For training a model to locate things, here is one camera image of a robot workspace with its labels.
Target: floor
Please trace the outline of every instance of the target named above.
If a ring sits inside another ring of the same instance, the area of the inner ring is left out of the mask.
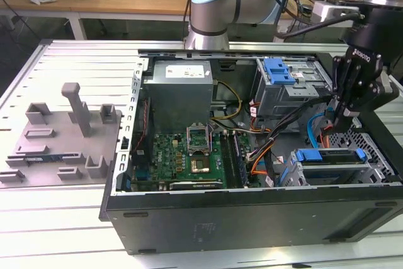
[[[23,67],[38,40],[21,20],[13,18],[15,29],[8,31],[0,24],[0,95]],[[67,20],[62,18],[35,18],[27,20],[28,25],[41,38],[74,39]],[[165,21],[128,21],[128,33],[122,20],[84,20],[87,37],[90,40],[181,40],[182,22]],[[230,41],[270,42],[273,40],[274,27],[270,25],[230,25]],[[340,43],[339,28],[325,28],[295,37],[289,42]]]

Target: aluminum extrusion table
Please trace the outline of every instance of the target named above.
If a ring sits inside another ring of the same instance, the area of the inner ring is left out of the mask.
[[[231,49],[343,54],[345,45],[232,43]],[[77,81],[89,109],[130,92],[137,49],[182,49],[177,42],[54,41],[41,45],[0,99],[0,161],[4,163],[31,102],[69,110],[62,83]],[[403,144],[403,97],[378,114]],[[0,268],[402,268],[403,216],[358,243],[129,256],[109,222],[98,220],[103,185],[0,190]]]

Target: gripper logo text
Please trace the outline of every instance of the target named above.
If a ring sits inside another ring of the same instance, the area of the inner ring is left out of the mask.
[[[364,59],[365,61],[367,61],[368,63],[370,63],[371,58],[368,55],[365,55],[364,53],[360,52],[357,49],[354,49],[353,55],[357,55],[358,57],[360,57],[361,59]]]

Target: white sticker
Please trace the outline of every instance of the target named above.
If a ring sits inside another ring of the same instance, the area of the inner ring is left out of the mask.
[[[203,66],[167,66],[166,78],[204,78]]]
[[[291,76],[297,77],[297,78],[303,78],[304,74],[302,74],[301,72],[292,72]]]
[[[277,160],[273,161],[273,164],[284,164],[283,156],[277,157]]]
[[[275,185],[275,182],[273,182],[273,180],[272,180],[269,176],[267,176],[267,177],[266,177],[266,184],[267,184],[269,187],[273,187],[273,186]]]
[[[43,161],[41,157],[28,157],[26,158],[27,161]]]
[[[256,118],[256,107],[251,107],[251,117],[255,117]]]

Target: cpu socket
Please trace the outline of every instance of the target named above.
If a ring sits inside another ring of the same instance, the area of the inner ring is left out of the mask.
[[[191,156],[190,169],[192,173],[209,173],[210,158],[208,156]]]

